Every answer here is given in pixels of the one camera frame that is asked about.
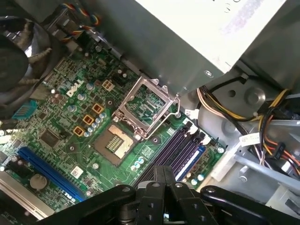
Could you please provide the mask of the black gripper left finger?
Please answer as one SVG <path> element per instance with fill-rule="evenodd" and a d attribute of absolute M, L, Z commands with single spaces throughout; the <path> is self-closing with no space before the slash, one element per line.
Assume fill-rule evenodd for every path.
<path fill-rule="evenodd" d="M 165 166 L 138 189 L 119 185 L 37 222 L 39 225 L 161 225 L 164 222 Z"/>

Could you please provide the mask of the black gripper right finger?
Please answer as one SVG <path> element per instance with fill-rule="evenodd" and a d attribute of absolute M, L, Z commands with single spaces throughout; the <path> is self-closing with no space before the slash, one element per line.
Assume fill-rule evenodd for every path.
<path fill-rule="evenodd" d="M 175 180 L 165 166 L 166 184 L 189 225 L 298 225 L 299 219 L 223 188 L 208 185 L 196 192 Z"/>

